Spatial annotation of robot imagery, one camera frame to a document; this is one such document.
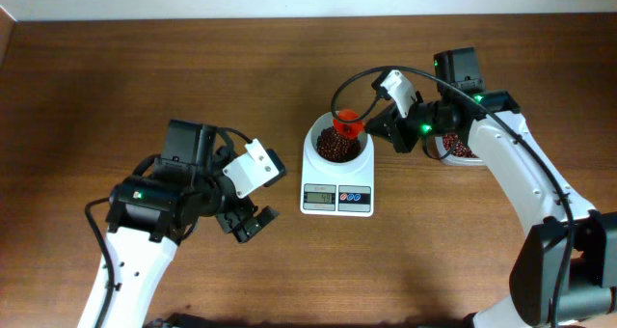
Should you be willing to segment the orange plastic measuring scoop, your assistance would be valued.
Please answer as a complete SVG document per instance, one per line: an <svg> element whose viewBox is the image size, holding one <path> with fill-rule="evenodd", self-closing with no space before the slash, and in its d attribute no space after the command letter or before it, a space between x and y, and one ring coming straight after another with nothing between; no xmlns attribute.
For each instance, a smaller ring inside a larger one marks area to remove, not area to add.
<svg viewBox="0 0 617 328"><path fill-rule="evenodd" d="M360 115L351 109L337 111L333 126L339 135L351 140L357 139L364 131Z"/></svg>

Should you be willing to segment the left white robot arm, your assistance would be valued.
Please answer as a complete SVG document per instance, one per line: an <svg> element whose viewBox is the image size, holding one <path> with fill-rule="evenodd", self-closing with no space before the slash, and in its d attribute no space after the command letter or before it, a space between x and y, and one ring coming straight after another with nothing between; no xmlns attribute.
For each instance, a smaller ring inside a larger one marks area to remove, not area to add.
<svg viewBox="0 0 617 328"><path fill-rule="evenodd" d="M234 129L171 120L159 154L141 161L104 203L107 230L85 215L101 252L81 327L140 327L177 248L202 217L246 243L278 215L250 195L285 176L286 169L257 139L238 154Z"/></svg>

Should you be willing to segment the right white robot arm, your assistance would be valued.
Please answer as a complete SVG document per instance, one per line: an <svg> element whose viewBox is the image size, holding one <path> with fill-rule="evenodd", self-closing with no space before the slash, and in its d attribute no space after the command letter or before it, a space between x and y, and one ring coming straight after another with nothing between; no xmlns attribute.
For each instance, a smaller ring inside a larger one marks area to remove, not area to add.
<svg viewBox="0 0 617 328"><path fill-rule="evenodd" d="M409 68L376 68L372 87L390 105L366 131L409 152L419 140L454 133L495 177L515 209L525 242L500 302L468 327L568 327L616 311L616 216L600 213L540 149L505 90L489 91L473 48L435 54L440 100L425 102Z"/></svg>

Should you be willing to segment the white digital kitchen scale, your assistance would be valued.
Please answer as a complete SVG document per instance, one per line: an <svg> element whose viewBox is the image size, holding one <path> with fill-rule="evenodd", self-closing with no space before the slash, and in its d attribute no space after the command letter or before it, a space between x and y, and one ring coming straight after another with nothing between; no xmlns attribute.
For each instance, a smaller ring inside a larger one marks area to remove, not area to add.
<svg viewBox="0 0 617 328"><path fill-rule="evenodd" d="M374 211L373 155L361 165L329 165L303 153L300 209L304 214L370 217Z"/></svg>

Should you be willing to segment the red beans in container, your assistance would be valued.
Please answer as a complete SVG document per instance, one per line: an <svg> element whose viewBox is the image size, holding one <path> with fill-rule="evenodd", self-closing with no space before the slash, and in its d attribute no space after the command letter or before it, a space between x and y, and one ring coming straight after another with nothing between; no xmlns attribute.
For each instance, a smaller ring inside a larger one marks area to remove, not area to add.
<svg viewBox="0 0 617 328"><path fill-rule="evenodd" d="M442 137L443 147L451 156L462 158L476 158L476 155L465 146L456 134L449 134Z"/></svg>

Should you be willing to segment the clear plastic food container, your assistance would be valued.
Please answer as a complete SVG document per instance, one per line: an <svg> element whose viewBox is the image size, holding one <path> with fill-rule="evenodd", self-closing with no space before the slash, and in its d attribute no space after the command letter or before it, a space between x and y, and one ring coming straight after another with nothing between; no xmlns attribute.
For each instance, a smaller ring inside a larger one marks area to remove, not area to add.
<svg viewBox="0 0 617 328"><path fill-rule="evenodd" d="M443 164L450 166L484 166L484 162L476 158L462 158L451 156L449 152L446 152L443 147L442 137L435 138L435 144L438 151L438 158Z"/></svg>

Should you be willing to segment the red beans in bowl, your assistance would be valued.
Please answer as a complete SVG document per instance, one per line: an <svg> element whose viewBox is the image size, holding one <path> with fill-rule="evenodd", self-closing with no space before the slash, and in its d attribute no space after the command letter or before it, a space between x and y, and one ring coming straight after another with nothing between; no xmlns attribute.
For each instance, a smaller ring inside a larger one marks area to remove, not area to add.
<svg viewBox="0 0 617 328"><path fill-rule="evenodd" d="M355 159L361 151L358 138L351 139L341 135L333 126L324 129L317 138L317 153L324 159L343 163Z"/></svg>

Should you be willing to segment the white round bowl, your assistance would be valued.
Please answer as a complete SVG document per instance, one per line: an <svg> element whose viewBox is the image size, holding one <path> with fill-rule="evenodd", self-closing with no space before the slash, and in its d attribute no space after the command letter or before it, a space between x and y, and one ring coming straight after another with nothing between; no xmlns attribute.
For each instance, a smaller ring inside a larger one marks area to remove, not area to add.
<svg viewBox="0 0 617 328"><path fill-rule="evenodd" d="M343 162L343 163L334 163L322 158L316 150L317 138L321 134L321 132L329 127L333 126L333 115L331 113L327 113L318 118L315 123L310 128L304 145L304 154L307 156L307 159L314 159L317 162L325 163L329 165L351 165L358 164L361 165L365 161L367 161L374 153L374 149L372 146L372 141L370 137L363 131L358 139L361 142L361 151L360 154L353 160Z"/></svg>

